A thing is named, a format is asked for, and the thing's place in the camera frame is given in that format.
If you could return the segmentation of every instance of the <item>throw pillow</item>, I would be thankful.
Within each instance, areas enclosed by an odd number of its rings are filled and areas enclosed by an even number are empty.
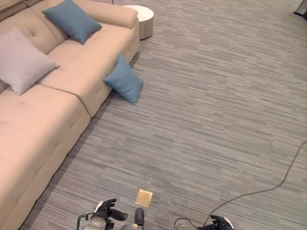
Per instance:
[[[18,96],[58,66],[16,27],[0,36],[0,79]]]
[[[81,44],[84,44],[93,32],[101,28],[98,22],[88,16],[72,0],[65,0],[59,5],[44,10],[43,13],[55,25]]]
[[[137,103],[143,86],[143,81],[130,68],[122,54],[118,55],[116,66],[104,82],[132,104]]]

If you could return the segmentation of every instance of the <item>brass floor box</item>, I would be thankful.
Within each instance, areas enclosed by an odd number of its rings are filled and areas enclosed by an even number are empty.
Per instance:
[[[152,192],[149,192],[149,191],[146,191],[140,188],[138,196],[136,197],[135,203],[143,207],[149,207],[152,197],[153,197]]]

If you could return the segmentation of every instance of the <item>side table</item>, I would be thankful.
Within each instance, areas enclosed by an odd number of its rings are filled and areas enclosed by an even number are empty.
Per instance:
[[[151,9],[138,5],[126,5],[124,7],[135,9],[138,12],[138,19],[140,22],[140,40],[153,34],[154,12]]]

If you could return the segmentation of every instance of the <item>black cable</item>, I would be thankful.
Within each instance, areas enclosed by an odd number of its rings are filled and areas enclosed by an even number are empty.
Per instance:
[[[189,219],[187,219],[187,218],[178,218],[178,219],[176,219],[175,222],[174,222],[174,230],[176,230],[176,222],[177,222],[178,220],[180,220],[180,219],[185,219],[185,220],[187,220],[188,222],[190,222],[190,224],[191,224],[194,228],[196,228],[196,229],[198,230],[198,228],[197,228],[194,224],[192,224],[192,222],[191,222]]]
[[[284,176],[283,181],[282,181],[279,185],[275,186],[274,188],[270,188],[270,189],[266,189],[266,190],[262,190],[262,191],[258,191],[258,192],[253,192],[253,193],[247,193],[247,194],[244,194],[244,195],[240,195],[240,196],[237,196],[237,197],[235,197],[235,198],[233,198],[233,199],[231,199],[231,200],[225,201],[225,202],[222,203],[220,206],[218,206],[217,208],[215,208],[215,209],[208,215],[208,217],[207,217],[206,221],[204,222],[203,226],[206,225],[206,223],[207,223],[209,217],[213,214],[213,212],[215,212],[216,210],[218,210],[218,209],[219,209],[220,207],[222,207],[223,205],[228,204],[228,203],[230,203],[230,202],[232,202],[232,201],[234,201],[234,200],[236,200],[236,199],[239,199],[239,198],[241,198],[241,197],[244,197],[244,196],[253,195],[253,194],[257,194],[257,193],[264,193],[264,192],[268,192],[268,191],[271,191],[271,190],[273,190],[273,189],[275,189],[275,188],[280,187],[280,186],[285,182],[285,180],[286,180],[286,178],[287,178],[287,176],[288,176],[288,173],[290,172],[290,169],[291,169],[291,167],[292,167],[294,161],[296,160],[296,157],[298,156],[300,150],[302,149],[302,147],[303,147],[306,143],[307,143],[307,140],[304,141],[304,142],[301,144],[301,146],[299,147],[298,151],[296,152],[296,154],[295,154],[295,156],[294,156],[294,158],[293,158],[293,160],[292,160],[292,162],[291,162],[291,164],[290,164],[290,166],[289,166],[289,168],[288,168],[288,171],[287,171],[286,175]]]

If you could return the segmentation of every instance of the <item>beige sofa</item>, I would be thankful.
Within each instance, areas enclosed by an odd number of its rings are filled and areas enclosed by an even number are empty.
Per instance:
[[[139,48],[133,9],[75,0],[102,24],[81,45],[41,12],[62,0],[1,0],[0,34],[17,26],[60,67],[21,96],[0,80],[0,229],[15,230],[107,98],[103,83],[121,52]]]

